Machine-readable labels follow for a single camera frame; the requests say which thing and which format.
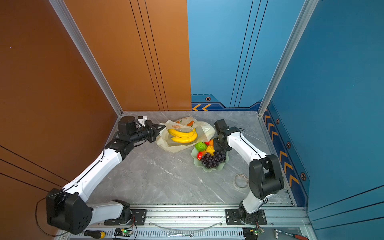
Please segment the green orange papaya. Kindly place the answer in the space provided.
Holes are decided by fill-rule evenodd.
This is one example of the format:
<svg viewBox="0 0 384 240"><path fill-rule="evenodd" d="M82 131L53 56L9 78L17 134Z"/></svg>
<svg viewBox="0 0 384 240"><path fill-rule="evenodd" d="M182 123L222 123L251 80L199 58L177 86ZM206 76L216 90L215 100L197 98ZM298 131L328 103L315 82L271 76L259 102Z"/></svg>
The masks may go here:
<svg viewBox="0 0 384 240"><path fill-rule="evenodd" d="M215 152L214 146L213 145L207 146L206 152L209 153L211 156L213 156Z"/></svg>

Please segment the cream plastic bag orange print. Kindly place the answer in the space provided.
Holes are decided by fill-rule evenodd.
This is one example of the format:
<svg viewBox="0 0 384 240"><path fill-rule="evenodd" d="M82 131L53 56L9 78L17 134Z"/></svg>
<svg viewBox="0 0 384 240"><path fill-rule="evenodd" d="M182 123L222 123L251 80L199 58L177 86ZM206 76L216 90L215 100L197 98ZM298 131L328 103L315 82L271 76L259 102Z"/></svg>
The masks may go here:
<svg viewBox="0 0 384 240"><path fill-rule="evenodd" d="M200 142L207 142L216 133L212 125L193 117L177 121L168 120L163 125L166 127L156 138L156 144L169 153L180 152Z"/></svg>

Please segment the dark purple grape bunch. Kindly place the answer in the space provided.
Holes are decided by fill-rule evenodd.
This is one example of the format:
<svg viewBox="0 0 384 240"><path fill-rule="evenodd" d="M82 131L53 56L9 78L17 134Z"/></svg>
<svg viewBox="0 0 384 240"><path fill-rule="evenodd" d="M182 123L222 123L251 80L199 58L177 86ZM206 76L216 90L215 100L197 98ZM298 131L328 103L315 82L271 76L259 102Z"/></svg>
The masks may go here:
<svg viewBox="0 0 384 240"><path fill-rule="evenodd" d="M212 169L218 167L221 163L225 162L226 159L227 155L225 151L216 151L213 156L205 153L200 162L205 168Z"/></svg>

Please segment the yellow banana bunch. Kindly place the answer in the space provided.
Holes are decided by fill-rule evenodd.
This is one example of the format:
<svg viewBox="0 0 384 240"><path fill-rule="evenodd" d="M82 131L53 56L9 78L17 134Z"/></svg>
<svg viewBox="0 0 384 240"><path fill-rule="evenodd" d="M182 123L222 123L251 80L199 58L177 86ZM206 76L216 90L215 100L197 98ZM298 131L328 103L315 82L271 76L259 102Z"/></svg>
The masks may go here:
<svg viewBox="0 0 384 240"><path fill-rule="evenodd" d="M195 141L198 137L196 130L193 130L188 133L179 132L177 130L171 129L168 130L169 134L172 136L171 140L180 144L189 144Z"/></svg>

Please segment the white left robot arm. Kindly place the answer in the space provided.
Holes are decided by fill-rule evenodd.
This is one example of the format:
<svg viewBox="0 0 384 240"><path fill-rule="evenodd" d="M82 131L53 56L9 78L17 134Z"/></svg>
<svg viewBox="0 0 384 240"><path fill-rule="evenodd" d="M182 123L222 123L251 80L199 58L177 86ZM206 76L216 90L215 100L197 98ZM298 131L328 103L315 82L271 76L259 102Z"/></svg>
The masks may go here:
<svg viewBox="0 0 384 240"><path fill-rule="evenodd" d="M87 201L108 173L128 154L145 142L152 143L163 124L154 124L147 117L125 116L118 122L118 131L101 154L75 179L61 189L52 189L46 196L47 223L63 231L79 234L89 225L115 221L125 225L133 218L130 204L121 200L88 204Z"/></svg>

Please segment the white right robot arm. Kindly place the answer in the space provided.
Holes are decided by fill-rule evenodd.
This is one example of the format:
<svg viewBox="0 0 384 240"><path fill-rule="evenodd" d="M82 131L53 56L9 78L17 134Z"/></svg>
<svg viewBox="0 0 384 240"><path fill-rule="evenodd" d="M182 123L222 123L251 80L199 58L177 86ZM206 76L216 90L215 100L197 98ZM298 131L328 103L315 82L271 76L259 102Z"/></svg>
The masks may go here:
<svg viewBox="0 0 384 240"><path fill-rule="evenodd" d="M259 150L246 139L241 129L229 127L225 120L216 121L214 126L218 134L214 139L214 150L235 150L249 166L250 192L236 212L228 210L228 225L234 225L236 221L243 225L267 225L262 206L285 187L279 158Z"/></svg>

